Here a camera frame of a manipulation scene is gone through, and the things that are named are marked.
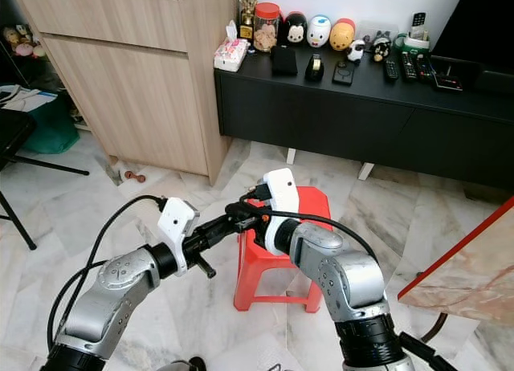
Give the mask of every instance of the black tv console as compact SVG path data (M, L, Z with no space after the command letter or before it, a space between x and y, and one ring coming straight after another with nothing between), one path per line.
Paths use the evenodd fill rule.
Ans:
M309 82L304 70L315 52L325 73ZM215 70L220 133L514 188L514 97L392 84L367 54L351 86L334 84L342 56L298 47L297 76L272 75L264 54L247 55L237 73Z

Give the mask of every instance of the black wallet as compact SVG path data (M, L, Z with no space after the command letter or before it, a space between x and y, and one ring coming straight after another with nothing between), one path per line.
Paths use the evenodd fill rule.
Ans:
M296 75L296 53L292 48L274 46L271 49L273 74Z

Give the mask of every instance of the green bag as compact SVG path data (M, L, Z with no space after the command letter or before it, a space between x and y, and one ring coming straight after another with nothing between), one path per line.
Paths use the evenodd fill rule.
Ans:
M29 115L37 126L23 144L24 149L45 154L64 153L80 138L62 96L32 110Z

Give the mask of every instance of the chair leg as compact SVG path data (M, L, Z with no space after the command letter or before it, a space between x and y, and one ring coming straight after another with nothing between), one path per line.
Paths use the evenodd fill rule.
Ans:
M248 311L254 301L259 286L262 270L259 265L243 263L239 272L238 283L235 287L234 307L238 311Z
M83 176L89 175L89 172L87 170L68 168L67 166L51 164L50 162L33 160L32 158L26 158L26 157L20 157L20 156L12 156L12 157L2 156L2 158L4 160L8 160L10 162L23 162L25 164L42 166L43 168L56 169L56 170L62 170L64 172L69 172L69 173L82 174Z
M312 281L311 287L308 289L307 304L305 304L305 311L307 313L318 312L318 309L320 309L321 299L323 299L323 293L321 293L321 290L316 285L316 283Z
M2 192L0 192L0 205L2 205L3 209L6 210L7 215L9 216L9 220L11 220L16 228L18 229L20 235L23 237L27 245L29 246L29 249L33 251L37 248L37 246L32 241L32 238L29 236L25 228L23 227L22 223L19 221L18 217L16 216L16 213L13 211L13 209L10 207L9 202L7 202L6 198L3 197Z

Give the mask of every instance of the remote control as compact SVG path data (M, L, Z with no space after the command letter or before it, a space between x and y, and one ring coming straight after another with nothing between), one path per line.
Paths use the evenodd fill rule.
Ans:
M414 65L412 64L412 58L408 52L402 52L402 64L403 64L403 72L406 80L412 82L418 78L416 74L416 70L414 69Z
M352 84L353 81L353 63L340 60L334 69L332 81L336 84Z
M384 71L385 71L385 76L391 82L394 82L400 76L398 74L398 66L396 65L396 62L394 62L393 60L390 60L390 59L388 59L384 62Z
M421 82L425 84L431 84L434 82L434 76L432 75L432 66L430 65L430 60L420 54L414 60L414 66L416 71L418 72L418 78Z
M425 32L426 12L418 12L412 17L412 27L410 28L410 37L413 39L423 39Z

